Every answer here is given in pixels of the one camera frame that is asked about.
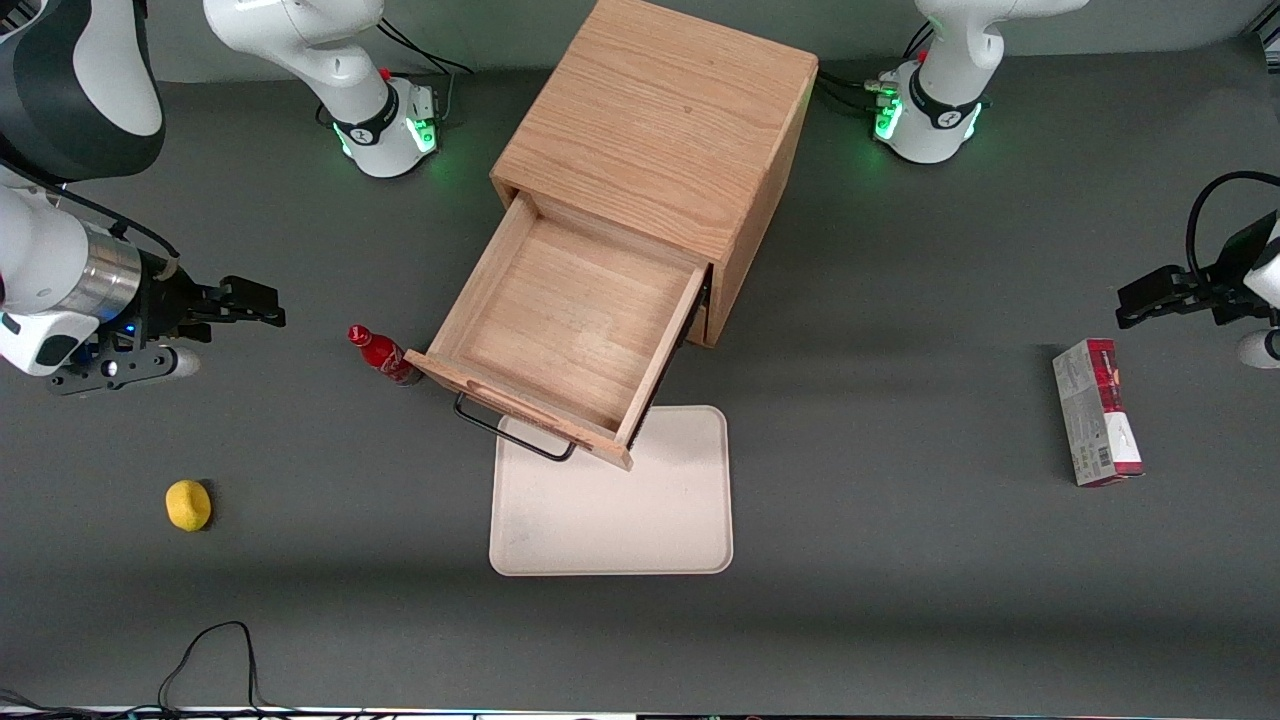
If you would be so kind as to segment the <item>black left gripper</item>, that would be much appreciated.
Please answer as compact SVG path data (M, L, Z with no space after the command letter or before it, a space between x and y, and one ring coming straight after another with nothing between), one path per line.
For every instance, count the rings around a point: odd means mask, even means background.
M1279 220L1267 215L1236 232L1222 246L1216 263L1204 269L1210 301L1197 296L1197 284L1180 266L1160 266L1117 291L1116 322L1121 331L1149 319L1187 315L1210 309L1216 325L1245 318L1277 324Z

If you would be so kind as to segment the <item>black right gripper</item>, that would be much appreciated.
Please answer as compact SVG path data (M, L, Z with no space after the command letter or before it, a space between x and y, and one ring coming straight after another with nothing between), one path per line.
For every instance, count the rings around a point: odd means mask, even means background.
M221 279L221 306L214 299L215 288L198 284L178 268L166 279L156 275L165 261L155 255L140 255L140 286L128 305L128 333L157 341L175 337L210 342L211 324L256 322L283 328L285 311L279 306L278 291L270 286L238 275Z

